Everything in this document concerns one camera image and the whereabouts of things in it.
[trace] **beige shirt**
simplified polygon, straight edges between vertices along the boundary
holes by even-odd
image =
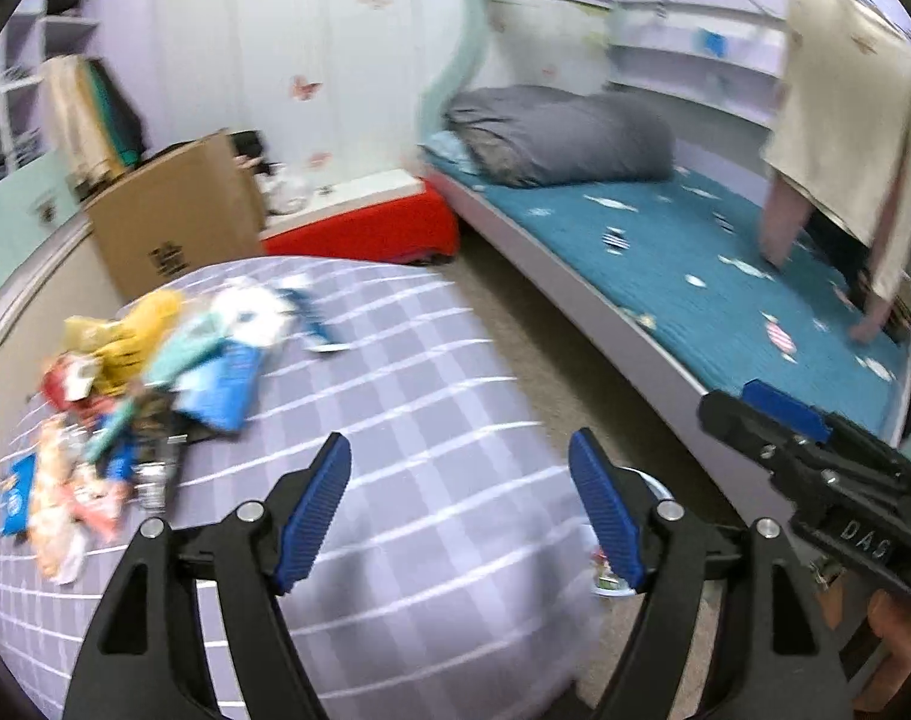
[[[789,0],[783,104],[762,158],[865,245],[904,154],[874,271],[890,299],[911,250],[911,44],[856,0]]]
[[[84,95],[85,68],[78,56],[57,56],[41,66],[46,90],[46,131],[63,154],[76,184],[92,186],[125,172],[100,122],[92,100]]]

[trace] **blue gripper pad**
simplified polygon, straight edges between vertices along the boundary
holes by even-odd
[[[742,402],[812,442],[825,443],[831,436],[831,430],[817,410],[759,379],[743,386]]]
[[[632,589],[638,589],[645,578],[641,562],[639,526],[607,474],[609,459],[594,440],[591,431],[581,429],[569,442],[569,471],[582,498],[598,543],[609,559],[612,571]]]
[[[291,591],[312,570],[350,476],[351,446],[346,437],[339,436],[327,445],[321,466],[282,528],[279,565],[275,571],[282,593]]]

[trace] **pile of snacks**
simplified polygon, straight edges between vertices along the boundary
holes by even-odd
[[[188,445],[242,430],[265,357],[294,314],[306,349],[347,348],[310,289],[303,277],[231,279],[211,300],[157,290],[115,322],[65,319],[65,350],[40,387],[58,413],[1,483],[2,535],[27,538],[41,574],[68,584],[92,536],[118,538],[134,491],[147,514],[164,514]]]

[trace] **teal mattress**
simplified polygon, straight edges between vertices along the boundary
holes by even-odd
[[[428,156],[620,306],[707,389],[761,379],[876,435],[908,352],[880,335],[849,341],[861,314],[845,282],[798,242],[782,271],[757,253],[761,209],[706,176],[512,189]],[[627,248],[603,242],[617,230]]]

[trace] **cardboard box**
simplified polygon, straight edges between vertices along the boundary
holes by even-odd
[[[262,255],[249,185],[255,180],[238,170],[235,155],[228,134],[219,132],[153,160],[89,201],[92,236],[123,298],[203,266]]]

